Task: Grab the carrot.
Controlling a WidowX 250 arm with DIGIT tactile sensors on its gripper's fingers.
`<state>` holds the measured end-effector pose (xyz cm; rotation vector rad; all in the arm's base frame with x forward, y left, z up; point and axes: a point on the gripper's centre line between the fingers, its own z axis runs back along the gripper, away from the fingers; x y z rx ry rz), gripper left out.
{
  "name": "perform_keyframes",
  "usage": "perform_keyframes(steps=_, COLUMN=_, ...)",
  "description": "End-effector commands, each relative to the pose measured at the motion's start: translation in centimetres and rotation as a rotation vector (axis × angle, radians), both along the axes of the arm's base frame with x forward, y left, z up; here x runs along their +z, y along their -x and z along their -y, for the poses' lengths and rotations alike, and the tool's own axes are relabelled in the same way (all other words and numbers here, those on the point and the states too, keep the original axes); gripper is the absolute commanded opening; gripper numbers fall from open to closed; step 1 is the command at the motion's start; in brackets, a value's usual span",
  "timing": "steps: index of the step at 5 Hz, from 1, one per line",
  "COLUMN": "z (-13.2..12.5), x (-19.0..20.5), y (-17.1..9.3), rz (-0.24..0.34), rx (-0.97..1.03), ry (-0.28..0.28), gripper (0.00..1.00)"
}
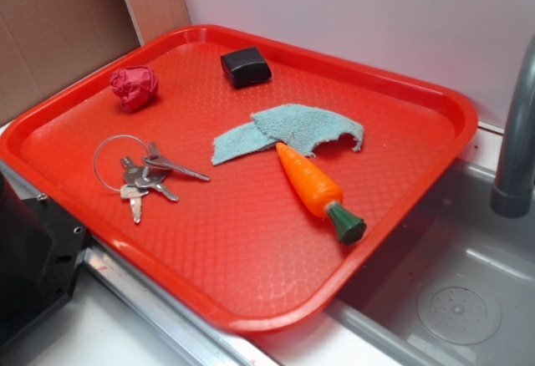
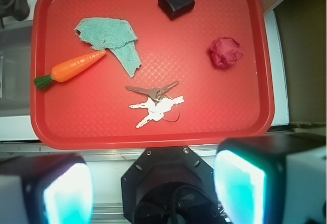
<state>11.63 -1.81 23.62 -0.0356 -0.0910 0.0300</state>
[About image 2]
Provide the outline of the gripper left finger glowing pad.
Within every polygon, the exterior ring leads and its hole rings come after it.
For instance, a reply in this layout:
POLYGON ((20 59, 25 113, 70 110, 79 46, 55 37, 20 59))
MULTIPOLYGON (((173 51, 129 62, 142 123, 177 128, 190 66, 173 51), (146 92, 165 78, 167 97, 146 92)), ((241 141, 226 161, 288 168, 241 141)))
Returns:
POLYGON ((1 223, 90 223, 94 179, 77 153, 1 161, 1 223))

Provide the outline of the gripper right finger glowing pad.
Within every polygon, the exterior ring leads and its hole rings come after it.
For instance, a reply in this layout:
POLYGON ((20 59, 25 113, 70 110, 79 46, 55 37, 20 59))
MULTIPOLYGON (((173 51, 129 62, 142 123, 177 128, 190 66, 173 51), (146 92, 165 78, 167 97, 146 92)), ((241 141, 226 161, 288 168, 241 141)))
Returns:
POLYGON ((326 223, 326 137, 226 139, 214 159, 214 186, 232 223, 326 223))

